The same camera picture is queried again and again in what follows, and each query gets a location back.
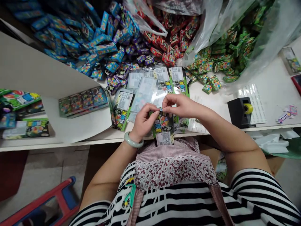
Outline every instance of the striped shirt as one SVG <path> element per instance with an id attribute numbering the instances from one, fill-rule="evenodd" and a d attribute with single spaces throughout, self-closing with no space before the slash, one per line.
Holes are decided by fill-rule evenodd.
<path id="1" fill-rule="evenodd" d="M 100 200 L 81 210 L 70 226 L 126 225 L 131 212 L 135 162 L 121 176 L 112 202 Z M 301 216 L 269 173 L 243 169 L 231 186 L 219 183 L 235 225 L 298 225 Z M 144 193 L 136 225 L 224 225 L 207 184 L 183 181 Z"/>

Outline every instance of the yellow tape roll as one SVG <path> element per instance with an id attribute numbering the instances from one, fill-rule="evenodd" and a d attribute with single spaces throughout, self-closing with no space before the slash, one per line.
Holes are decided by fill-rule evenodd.
<path id="1" fill-rule="evenodd" d="M 251 104 L 244 104 L 245 114 L 251 114 L 253 112 L 253 106 Z"/>

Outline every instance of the floral apron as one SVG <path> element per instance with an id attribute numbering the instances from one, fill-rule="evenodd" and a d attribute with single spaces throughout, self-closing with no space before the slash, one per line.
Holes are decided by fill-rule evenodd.
<path id="1" fill-rule="evenodd" d="M 135 225 L 143 194 L 151 189 L 159 189 L 179 184 L 181 181 L 200 181 L 209 190 L 220 211 L 225 225 L 234 225 L 228 213 L 216 174 L 208 156 L 200 154 L 198 142 L 188 137 L 177 139 L 174 145 L 149 146 L 140 149 L 135 166 L 135 196 L 132 212 L 127 225 Z"/>

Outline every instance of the jade bangle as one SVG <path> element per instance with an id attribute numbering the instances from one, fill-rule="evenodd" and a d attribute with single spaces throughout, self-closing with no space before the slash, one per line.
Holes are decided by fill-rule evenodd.
<path id="1" fill-rule="evenodd" d="M 126 132 L 124 134 L 124 140 L 133 148 L 140 148 L 143 146 L 144 141 L 142 140 L 140 143 L 134 142 L 131 140 L 131 138 L 129 137 L 129 132 Z"/>

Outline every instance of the red plastic stool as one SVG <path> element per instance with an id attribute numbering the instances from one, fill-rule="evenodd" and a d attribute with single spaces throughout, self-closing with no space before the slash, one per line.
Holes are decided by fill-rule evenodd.
<path id="1" fill-rule="evenodd" d="M 41 197 L 34 200 L 32 203 L 16 212 L 14 215 L 11 215 L 9 218 L 1 222 L 0 226 L 17 226 L 21 222 L 26 222 L 26 219 L 30 219 L 34 215 L 43 212 L 42 210 L 40 210 L 40 207 L 49 202 L 54 197 L 56 198 L 63 215 L 60 216 L 51 225 L 62 225 L 67 219 L 69 219 L 79 210 L 79 202 L 76 200 L 69 189 L 74 185 L 75 181 L 75 177 L 70 177 L 69 179 L 56 186 L 54 189 L 46 192 Z"/>

